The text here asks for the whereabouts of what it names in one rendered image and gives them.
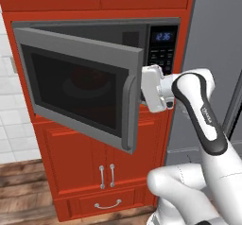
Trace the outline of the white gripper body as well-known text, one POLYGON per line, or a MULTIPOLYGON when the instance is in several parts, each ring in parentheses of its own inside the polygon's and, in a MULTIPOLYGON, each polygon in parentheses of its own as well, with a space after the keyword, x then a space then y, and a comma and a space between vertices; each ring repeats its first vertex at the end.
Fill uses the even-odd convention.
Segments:
POLYGON ((163 77, 164 75, 159 65, 154 64, 142 68, 141 89, 151 113, 159 113, 166 110, 160 84, 163 77))

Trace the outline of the red bowl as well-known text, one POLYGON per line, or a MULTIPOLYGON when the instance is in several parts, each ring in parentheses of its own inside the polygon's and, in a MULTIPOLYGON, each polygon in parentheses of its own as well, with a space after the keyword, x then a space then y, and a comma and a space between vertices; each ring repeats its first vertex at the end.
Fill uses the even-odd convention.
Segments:
POLYGON ((72 82, 82 90, 96 90, 108 83, 106 73, 84 66, 78 66, 71 74, 72 82))

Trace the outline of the grey microwave door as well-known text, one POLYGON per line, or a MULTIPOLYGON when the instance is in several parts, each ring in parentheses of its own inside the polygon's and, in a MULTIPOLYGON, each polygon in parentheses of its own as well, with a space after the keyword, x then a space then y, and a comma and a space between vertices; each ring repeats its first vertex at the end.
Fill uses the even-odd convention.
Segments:
POLYGON ((143 50, 14 30, 33 110, 128 154, 136 149, 143 50))

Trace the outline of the grey microwave oven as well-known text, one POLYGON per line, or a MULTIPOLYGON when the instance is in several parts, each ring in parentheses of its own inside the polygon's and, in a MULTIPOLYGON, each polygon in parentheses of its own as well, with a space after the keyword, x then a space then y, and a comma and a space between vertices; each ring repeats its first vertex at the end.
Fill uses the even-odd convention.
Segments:
MULTIPOLYGON (((143 67, 157 64, 163 74, 172 73, 180 20, 177 18, 158 19, 117 19, 93 21, 17 21, 12 30, 30 27, 60 34, 122 44, 143 50, 143 67)), ((146 104, 140 89, 140 104, 146 104)))

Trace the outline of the red lower cupboard door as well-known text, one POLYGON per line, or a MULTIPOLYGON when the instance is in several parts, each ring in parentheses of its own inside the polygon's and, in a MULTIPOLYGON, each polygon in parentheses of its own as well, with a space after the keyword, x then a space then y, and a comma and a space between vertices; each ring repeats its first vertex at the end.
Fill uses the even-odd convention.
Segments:
POLYGON ((59 195, 100 188, 102 143, 69 129, 46 130, 44 139, 59 195))
POLYGON ((136 149, 132 154, 118 148, 107 148, 107 174, 112 181, 110 164, 114 164, 114 188, 145 182, 147 173, 162 157, 165 128, 163 121, 152 118, 139 123, 136 149))

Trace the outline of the grey fridge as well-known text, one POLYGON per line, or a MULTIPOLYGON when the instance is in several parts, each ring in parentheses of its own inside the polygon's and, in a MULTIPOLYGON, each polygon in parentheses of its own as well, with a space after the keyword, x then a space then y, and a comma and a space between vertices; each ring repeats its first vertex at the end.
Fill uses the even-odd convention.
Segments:
MULTIPOLYGON (((214 76, 210 103, 222 125, 242 70, 242 0, 195 0, 181 71, 196 68, 214 76)), ((176 105, 164 164, 200 162, 199 138, 176 105)))

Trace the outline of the red drawer front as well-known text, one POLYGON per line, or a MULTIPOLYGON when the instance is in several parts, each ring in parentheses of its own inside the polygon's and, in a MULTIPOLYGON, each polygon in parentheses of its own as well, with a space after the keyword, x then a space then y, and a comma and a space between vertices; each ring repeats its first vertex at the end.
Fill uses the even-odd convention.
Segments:
POLYGON ((92 195, 87 198, 77 197, 69 199, 68 204, 70 209, 70 217, 74 218, 78 216, 88 216, 101 212, 110 212, 114 209, 131 207, 139 202, 135 192, 135 188, 130 188, 100 195, 92 195), (101 206, 112 206, 118 199, 121 199, 122 202, 115 208, 108 210, 100 210, 95 208, 95 203, 99 203, 101 206))

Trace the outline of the red tall cabinet frame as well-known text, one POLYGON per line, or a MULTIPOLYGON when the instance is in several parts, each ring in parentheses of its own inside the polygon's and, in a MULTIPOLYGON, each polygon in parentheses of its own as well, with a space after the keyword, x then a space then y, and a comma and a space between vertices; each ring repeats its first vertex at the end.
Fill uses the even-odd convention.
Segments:
POLYGON ((155 203, 171 111, 141 75, 180 71, 193 0, 0 0, 59 220, 155 203))

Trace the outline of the grey wall socket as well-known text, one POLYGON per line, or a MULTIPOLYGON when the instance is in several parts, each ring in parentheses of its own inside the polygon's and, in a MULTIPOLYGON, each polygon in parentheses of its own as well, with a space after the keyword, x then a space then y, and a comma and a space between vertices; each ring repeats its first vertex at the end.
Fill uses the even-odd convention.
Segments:
POLYGON ((18 74, 14 58, 10 57, 10 60, 11 60, 11 65, 12 65, 13 72, 15 74, 18 74))

